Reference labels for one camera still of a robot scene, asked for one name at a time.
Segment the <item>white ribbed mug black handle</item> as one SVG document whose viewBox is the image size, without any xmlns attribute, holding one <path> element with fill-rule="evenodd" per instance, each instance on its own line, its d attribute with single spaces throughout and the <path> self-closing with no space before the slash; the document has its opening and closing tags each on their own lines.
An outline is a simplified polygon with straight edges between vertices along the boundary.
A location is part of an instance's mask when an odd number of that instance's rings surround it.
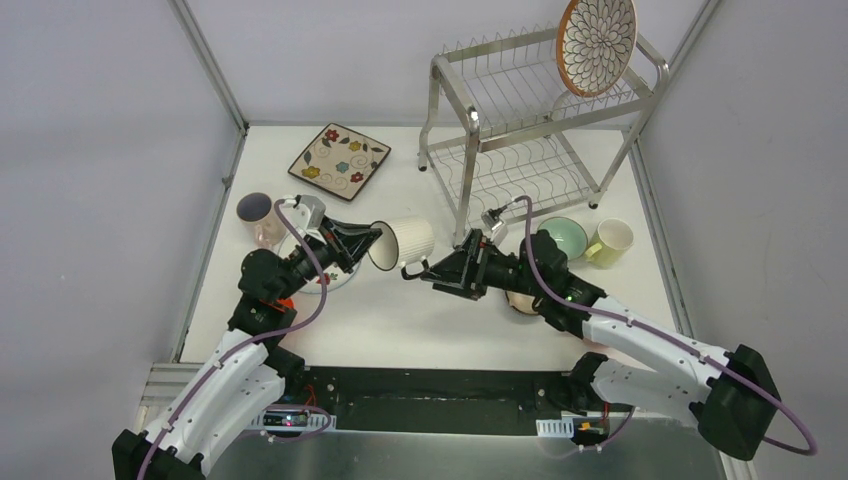
<svg viewBox="0 0 848 480">
<path fill-rule="evenodd" d="M 375 267 L 385 272 L 399 269 L 404 280 L 418 279 L 429 269 L 428 258 L 434 250 L 435 235 L 425 218 L 378 220 L 370 227 L 381 232 L 368 250 Z"/>
</svg>

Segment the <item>brown rim petal pattern plate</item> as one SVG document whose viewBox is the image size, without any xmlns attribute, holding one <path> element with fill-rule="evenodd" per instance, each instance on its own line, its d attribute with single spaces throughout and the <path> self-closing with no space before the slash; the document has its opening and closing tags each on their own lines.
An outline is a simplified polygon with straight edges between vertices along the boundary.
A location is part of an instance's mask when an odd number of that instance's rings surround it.
<svg viewBox="0 0 848 480">
<path fill-rule="evenodd" d="M 629 66 L 638 21 L 632 0 L 573 0 L 559 23 L 556 63 L 566 88 L 584 98 L 610 90 Z"/>
</svg>

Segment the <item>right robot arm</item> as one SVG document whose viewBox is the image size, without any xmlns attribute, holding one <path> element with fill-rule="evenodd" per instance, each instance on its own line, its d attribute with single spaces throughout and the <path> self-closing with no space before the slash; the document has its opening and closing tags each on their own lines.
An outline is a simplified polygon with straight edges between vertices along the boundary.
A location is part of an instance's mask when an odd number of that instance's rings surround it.
<svg viewBox="0 0 848 480">
<path fill-rule="evenodd" d="M 766 438 L 779 392 L 763 356 L 744 344 L 730 352 L 666 330 L 572 274 L 568 257 L 545 231 L 506 255 L 479 229 L 421 278 L 437 291 L 477 300 L 488 288 L 532 297 L 534 310 L 559 332 L 616 349 L 640 362 L 583 355 L 565 379 L 563 406 L 640 407 L 695 428 L 714 448 L 752 459 Z"/>
</svg>

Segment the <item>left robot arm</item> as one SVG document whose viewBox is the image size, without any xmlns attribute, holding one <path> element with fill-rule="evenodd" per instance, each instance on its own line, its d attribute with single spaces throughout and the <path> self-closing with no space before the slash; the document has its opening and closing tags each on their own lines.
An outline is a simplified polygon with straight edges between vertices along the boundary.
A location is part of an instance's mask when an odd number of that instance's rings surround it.
<svg viewBox="0 0 848 480">
<path fill-rule="evenodd" d="M 308 284 L 325 286 L 325 269 L 351 271 L 380 239 L 364 224 L 321 220 L 316 235 L 293 233 L 286 257 L 267 249 L 241 264 L 242 293 L 218 345 L 165 412 L 139 433 L 125 430 L 111 451 L 118 479 L 204 479 L 250 422 L 278 401 L 297 402 L 305 390 L 302 357 L 281 338 L 316 319 L 296 322 L 284 300 Z"/>
</svg>

